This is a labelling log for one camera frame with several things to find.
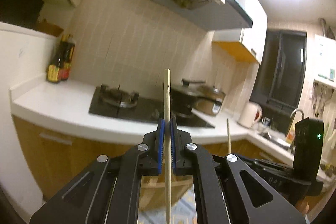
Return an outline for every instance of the floor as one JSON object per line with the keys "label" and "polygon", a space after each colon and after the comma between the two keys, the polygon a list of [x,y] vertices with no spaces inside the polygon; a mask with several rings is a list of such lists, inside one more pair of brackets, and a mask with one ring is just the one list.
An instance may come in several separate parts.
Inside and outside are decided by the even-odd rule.
{"label": "floor", "polygon": [[[171,211],[171,224],[197,224],[194,187],[182,196]],[[138,224],[166,224],[165,208],[139,211]]]}

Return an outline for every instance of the wall tile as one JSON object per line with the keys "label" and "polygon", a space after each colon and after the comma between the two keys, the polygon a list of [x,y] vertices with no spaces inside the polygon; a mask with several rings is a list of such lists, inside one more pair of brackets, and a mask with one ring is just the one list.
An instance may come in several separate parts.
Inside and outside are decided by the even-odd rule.
{"label": "wall tile", "polygon": [[[212,46],[213,32],[150,0],[82,0],[66,31],[77,42],[72,79],[162,98],[162,71],[169,68],[173,83],[202,79],[237,95],[232,109],[241,96],[247,69],[238,73],[234,58]],[[232,87],[237,74],[240,85]]]}

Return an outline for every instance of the electric kettle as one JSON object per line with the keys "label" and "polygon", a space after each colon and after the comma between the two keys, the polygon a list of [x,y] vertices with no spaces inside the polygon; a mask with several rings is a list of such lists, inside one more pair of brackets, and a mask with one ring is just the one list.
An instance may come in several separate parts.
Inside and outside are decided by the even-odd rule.
{"label": "electric kettle", "polygon": [[260,105],[253,102],[247,102],[240,114],[238,124],[246,128],[251,128],[253,124],[261,119],[262,113],[263,110]]}

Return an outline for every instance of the sauce bottle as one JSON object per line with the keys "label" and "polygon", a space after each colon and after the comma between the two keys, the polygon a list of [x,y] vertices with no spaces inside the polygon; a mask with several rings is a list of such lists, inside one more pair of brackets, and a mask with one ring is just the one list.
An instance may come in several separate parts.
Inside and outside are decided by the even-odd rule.
{"label": "sauce bottle", "polygon": [[63,68],[64,68],[63,52],[64,52],[65,40],[66,36],[63,35],[58,47],[58,51],[56,52],[55,56],[53,57],[52,61],[48,66],[47,81],[51,83],[59,83],[63,77]]}
{"label": "sauce bottle", "polygon": [[63,68],[62,80],[68,80],[69,78],[74,48],[75,44],[72,42],[72,35],[70,34],[68,36],[68,41],[65,42],[64,45],[64,54],[63,54],[64,68]]}

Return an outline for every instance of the kitchen sink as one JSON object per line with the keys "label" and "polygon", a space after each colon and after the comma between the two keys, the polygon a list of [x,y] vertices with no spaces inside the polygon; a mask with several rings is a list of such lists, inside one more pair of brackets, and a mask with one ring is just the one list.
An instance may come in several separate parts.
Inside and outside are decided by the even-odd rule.
{"label": "kitchen sink", "polygon": [[272,136],[270,133],[268,132],[262,132],[259,134],[261,137],[269,140],[270,142],[276,144],[277,146],[281,147],[282,149],[285,149],[287,151],[289,151],[289,148],[290,148],[290,144],[287,143],[286,141],[284,141],[283,139],[281,138],[278,138],[278,137],[275,137],[275,136]]}

